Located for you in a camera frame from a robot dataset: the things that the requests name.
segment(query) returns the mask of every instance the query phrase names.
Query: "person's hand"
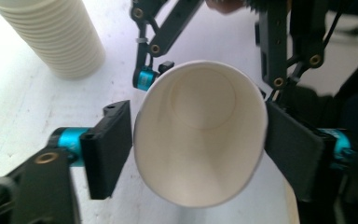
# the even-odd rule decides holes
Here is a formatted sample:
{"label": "person's hand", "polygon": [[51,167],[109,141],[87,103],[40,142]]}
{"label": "person's hand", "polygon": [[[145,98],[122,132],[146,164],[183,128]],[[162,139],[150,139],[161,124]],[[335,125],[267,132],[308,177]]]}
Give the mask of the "person's hand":
{"label": "person's hand", "polygon": [[241,7],[245,7],[243,0],[205,0],[205,2],[209,8],[223,14],[228,14]]}

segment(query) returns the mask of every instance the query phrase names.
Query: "stack of cups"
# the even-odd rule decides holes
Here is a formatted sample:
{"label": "stack of cups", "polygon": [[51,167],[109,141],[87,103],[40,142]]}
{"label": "stack of cups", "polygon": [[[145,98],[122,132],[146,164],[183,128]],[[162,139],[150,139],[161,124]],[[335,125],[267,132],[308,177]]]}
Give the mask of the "stack of cups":
{"label": "stack of cups", "polygon": [[58,77],[83,77],[104,61],[81,0],[0,0],[0,14]]}

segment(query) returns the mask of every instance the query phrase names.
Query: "white table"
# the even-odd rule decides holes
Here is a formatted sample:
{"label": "white table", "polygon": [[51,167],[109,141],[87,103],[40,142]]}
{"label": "white table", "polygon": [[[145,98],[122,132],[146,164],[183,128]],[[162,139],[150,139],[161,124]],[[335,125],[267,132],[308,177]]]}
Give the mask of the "white table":
{"label": "white table", "polygon": [[[90,77],[62,80],[0,16],[0,176],[47,142],[59,127],[93,127],[105,105],[131,100],[132,123],[145,97],[131,85],[138,30],[129,16],[130,0],[85,0],[106,51],[103,67]],[[172,7],[160,13],[164,18]],[[197,59],[228,63],[248,74],[263,90],[254,22],[247,9],[223,16],[202,6],[169,54],[155,64]],[[139,176],[133,154],[111,199],[89,200],[83,168],[73,168],[83,223],[298,223],[296,200],[264,154],[247,188],[233,200],[208,209],[188,209],[160,199]]]}

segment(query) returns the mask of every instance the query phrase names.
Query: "white tabletop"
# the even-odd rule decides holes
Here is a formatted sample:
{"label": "white tabletop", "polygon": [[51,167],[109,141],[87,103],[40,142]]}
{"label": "white tabletop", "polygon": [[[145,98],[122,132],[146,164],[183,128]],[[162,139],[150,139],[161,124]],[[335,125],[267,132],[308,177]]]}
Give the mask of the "white tabletop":
{"label": "white tabletop", "polygon": [[[160,13],[164,18],[172,4]],[[132,123],[145,97],[131,85],[138,30],[130,0],[84,1],[103,42],[106,60],[92,76],[55,77],[0,16],[0,176],[46,145],[59,127],[93,127],[105,105],[131,100]],[[263,90],[255,45],[258,16],[247,9],[223,16],[205,5],[170,52],[155,64],[214,60],[231,64]],[[139,176],[133,154],[113,197],[91,201],[83,168],[73,168],[83,223],[298,223],[296,200],[272,160],[263,155],[247,188],[233,200],[207,209],[183,208],[160,199]]]}

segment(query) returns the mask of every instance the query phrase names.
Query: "white paper cup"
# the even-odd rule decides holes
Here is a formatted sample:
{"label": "white paper cup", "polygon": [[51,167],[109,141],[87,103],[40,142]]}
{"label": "white paper cup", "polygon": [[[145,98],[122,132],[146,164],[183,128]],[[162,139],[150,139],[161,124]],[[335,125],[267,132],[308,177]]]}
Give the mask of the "white paper cup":
{"label": "white paper cup", "polygon": [[239,70],[205,61],[174,67],[149,89],[135,122],[139,173],[172,203],[223,203],[250,180],[267,124],[260,90]]}
{"label": "white paper cup", "polygon": [[58,77],[84,77],[103,64],[81,0],[0,0],[0,14]]}

